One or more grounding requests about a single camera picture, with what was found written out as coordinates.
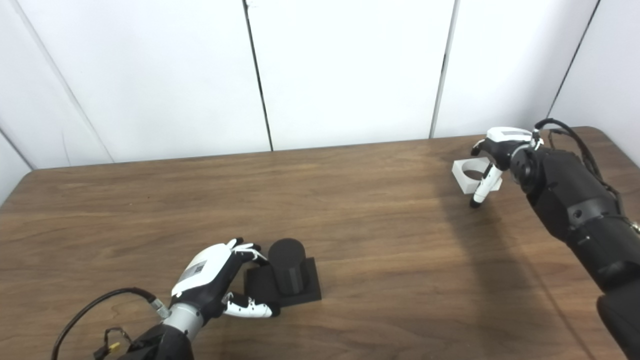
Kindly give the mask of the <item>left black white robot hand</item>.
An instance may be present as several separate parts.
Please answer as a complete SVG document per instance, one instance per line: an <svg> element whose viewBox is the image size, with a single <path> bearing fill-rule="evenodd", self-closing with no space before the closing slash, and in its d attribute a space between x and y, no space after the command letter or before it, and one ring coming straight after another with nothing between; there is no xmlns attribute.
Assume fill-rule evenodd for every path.
<svg viewBox="0 0 640 360"><path fill-rule="evenodd" d="M269 265L261 247L242 237L203 249L187 265L171 290L170 305L192 306L204 325L222 315L238 318L274 318L281 314L275 301L257 301L229 287L243 264Z"/></svg>

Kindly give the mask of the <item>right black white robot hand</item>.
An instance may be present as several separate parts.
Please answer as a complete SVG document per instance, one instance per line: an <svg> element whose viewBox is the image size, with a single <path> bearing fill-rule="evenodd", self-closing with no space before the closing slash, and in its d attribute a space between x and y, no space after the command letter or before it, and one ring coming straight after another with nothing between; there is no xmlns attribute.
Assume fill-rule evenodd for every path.
<svg viewBox="0 0 640 360"><path fill-rule="evenodd" d="M490 128L486 137L471 149L473 157L485 152L492 160L471 197L470 207L478 208L482 205L493 187L502 179L503 173L512 170L513 159L514 182L522 187L529 203L536 207L546 184L542 166L546 155L541 146L543 144L537 132L506 126Z"/></svg>

